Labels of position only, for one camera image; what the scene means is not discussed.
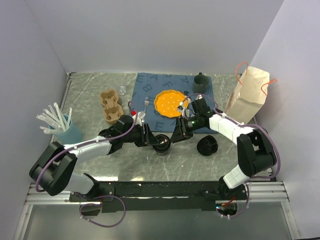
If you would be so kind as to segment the black takeout coffee cup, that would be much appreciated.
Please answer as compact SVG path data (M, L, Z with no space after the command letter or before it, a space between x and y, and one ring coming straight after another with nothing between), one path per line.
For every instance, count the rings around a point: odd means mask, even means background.
M152 148L158 155L165 156L171 148L171 143L163 141L158 145L153 145Z

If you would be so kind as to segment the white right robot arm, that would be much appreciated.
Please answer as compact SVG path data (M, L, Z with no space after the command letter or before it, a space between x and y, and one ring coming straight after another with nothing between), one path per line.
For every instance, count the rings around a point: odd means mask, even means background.
M239 123L224 113L210 110L189 119L177 117L170 141L177 143L188 140L193 137L193 131L201 128L218 132L237 146L236 167L220 179L218 192L223 199L232 198L238 186L250 179L258 179L258 173L275 165L276 172L267 178L272 179L279 173L280 154L268 133L259 125Z

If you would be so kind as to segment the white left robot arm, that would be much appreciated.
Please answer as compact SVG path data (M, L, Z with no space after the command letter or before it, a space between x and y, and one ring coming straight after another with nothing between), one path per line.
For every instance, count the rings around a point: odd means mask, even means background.
M111 155L120 150L124 143L145 147L159 145L160 141L148 124L137 124L132 118L128 121L119 120L91 140L67 145L50 143L29 175L35 180L35 189L39 193L56 196L62 191L70 191L81 194L87 201L94 201L103 193L101 183L88 173L75 173L76 164Z

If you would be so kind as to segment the beige paper takeout bag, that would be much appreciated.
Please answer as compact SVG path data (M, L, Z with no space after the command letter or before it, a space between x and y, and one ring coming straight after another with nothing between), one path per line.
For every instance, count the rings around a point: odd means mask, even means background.
M270 79L270 73L262 69L240 63L235 69L237 85L229 96L224 112L239 123L247 124L265 104L268 86L277 82Z

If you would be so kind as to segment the stack of black cup lids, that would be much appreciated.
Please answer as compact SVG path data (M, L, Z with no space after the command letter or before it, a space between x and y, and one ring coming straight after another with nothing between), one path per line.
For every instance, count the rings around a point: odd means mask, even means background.
M218 151L218 142L213 136L207 135L197 143L196 149L202 156L208 157Z

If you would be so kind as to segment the orange polka dot plate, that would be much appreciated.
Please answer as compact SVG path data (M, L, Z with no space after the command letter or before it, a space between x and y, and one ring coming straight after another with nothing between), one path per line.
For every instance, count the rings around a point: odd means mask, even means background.
M177 111L177 107L180 102L184 102L184 106L188 107L188 100L184 100L186 96L173 89L163 90L156 95L153 101L155 110L162 116L168 118L175 118L181 116L181 113Z

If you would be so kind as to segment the silver fork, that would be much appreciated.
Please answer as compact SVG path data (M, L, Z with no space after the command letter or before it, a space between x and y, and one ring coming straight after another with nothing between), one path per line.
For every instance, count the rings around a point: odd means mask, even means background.
M147 107L149 105L150 102L150 98L146 97L144 100L144 117L142 118L142 122L144 122L146 120L146 115L147 115Z

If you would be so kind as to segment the brown cardboard cup carrier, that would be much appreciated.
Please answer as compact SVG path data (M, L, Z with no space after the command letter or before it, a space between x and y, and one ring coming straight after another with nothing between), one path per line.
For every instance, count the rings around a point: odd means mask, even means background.
M107 89L100 93L100 104L103 107L104 120L108 124L115 124L124 115L116 89Z

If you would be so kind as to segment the blue alphabet cloth mat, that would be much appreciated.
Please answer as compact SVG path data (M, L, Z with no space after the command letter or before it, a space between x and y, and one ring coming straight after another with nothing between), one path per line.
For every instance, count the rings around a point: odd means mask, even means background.
M151 131L172 133L176 117L182 114L178 106L194 93L194 78L193 75L139 72L131 98L132 108L139 112L146 109L145 121Z

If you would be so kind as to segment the dark green mug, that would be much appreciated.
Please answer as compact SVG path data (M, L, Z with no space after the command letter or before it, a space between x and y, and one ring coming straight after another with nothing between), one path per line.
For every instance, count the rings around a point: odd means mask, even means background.
M193 92L204 94L208 88L208 85L210 83L209 78L204 75L202 72L199 72L194 78L193 78Z

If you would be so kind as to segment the small clear glass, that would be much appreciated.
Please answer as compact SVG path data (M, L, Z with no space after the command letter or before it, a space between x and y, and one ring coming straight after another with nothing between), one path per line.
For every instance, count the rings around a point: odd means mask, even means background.
M119 95L124 95L127 92L127 87L125 85L120 85L117 88L117 91Z

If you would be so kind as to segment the blue straw holder cup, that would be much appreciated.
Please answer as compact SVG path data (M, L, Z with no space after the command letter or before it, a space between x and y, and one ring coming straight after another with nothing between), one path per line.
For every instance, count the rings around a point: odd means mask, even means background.
M69 121L68 115L64 114L63 116L65 120L69 123L68 128L66 129L66 131L56 132L53 135L63 145L76 144L81 142L83 139L83 133L81 132L81 130L75 125L72 119Z

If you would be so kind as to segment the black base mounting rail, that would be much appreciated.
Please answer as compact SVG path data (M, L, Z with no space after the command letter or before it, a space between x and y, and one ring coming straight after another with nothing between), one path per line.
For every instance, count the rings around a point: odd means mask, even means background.
M72 203L100 204L102 213L117 211L190 210L215 211L216 202L246 200L244 185L234 189L219 181L102 181L97 194L69 196Z

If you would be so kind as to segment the aluminium frame rail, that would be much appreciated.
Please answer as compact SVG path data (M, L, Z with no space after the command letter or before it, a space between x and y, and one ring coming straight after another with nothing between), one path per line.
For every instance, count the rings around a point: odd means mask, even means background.
M282 182L249 182L228 193L218 190L215 181L107 181L102 183L99 196L111 195L123 199L139 200L212 200L227 202L235 197L236 202L288 202L289 197Z

